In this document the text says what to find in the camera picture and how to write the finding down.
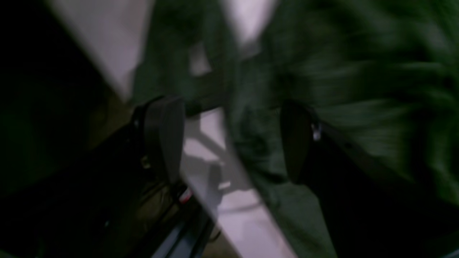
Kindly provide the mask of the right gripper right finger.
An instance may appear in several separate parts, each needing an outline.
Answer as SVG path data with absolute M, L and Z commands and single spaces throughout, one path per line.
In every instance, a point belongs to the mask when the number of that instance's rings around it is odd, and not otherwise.
M 304 163 L 314 142 L 321 140 L 322 125 L 315 110 L 298 101 L 284 101 L 280 110 L 280 132 L 289 180 L 303 182 Z

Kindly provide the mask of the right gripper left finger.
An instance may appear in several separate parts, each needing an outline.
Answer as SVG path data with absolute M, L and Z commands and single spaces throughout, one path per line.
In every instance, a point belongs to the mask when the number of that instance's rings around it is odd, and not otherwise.
M 185 137 L 185 102 L 177 95 L 164 95 L 136 106 L 133 135 L 142 163 L 161 181 L 179 182 Z

